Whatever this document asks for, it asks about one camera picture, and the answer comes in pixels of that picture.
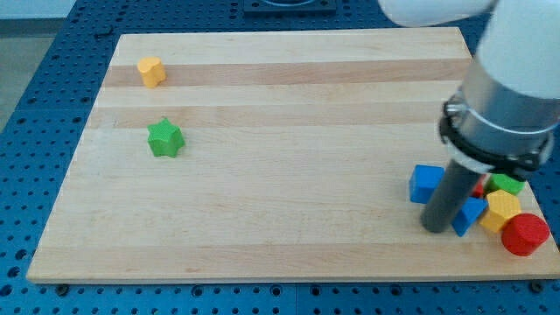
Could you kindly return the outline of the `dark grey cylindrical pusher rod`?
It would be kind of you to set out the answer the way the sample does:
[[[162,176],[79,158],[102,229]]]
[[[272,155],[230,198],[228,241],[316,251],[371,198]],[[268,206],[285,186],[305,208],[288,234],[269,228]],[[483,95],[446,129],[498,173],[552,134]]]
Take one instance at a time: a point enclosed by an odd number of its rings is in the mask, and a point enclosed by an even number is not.
[[[429,232],[443,233],[471,196],[480,177],[480,173],[451,160],[421,213],[422,226]]]

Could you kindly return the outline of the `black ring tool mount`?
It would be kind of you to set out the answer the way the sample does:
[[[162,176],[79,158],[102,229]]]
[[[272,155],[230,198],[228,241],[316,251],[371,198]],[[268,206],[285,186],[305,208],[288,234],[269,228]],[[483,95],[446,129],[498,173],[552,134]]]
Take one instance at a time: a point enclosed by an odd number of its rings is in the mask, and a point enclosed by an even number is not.
[[[446,101],[442,111],[438,126],[441,141],[451,160],[469,172],[506,174],[524,181],[552,153],[552,125],[536,130],[507,128],[504,122],[486,119],[462,94]]]

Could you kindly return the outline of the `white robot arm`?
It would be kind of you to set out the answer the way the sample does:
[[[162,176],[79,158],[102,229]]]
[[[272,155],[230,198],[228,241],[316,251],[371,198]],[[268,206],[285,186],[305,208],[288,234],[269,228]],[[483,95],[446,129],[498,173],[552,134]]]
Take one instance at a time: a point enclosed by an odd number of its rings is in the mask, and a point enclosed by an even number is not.
[[[379,5],[405,27],[492,15],[439,121],[451,160],[420,221],[426,230],[441,233],[482,175],[524,181],[549,158],[559,124],[559,3],[380,0]]]

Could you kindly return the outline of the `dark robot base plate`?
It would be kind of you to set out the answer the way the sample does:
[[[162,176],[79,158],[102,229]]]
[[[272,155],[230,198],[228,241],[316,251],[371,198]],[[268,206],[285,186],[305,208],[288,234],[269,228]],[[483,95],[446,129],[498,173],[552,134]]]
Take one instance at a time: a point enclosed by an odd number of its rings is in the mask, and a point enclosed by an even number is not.
[[[336,0],[243,0],[243,12],[251,15],[334,13]]]

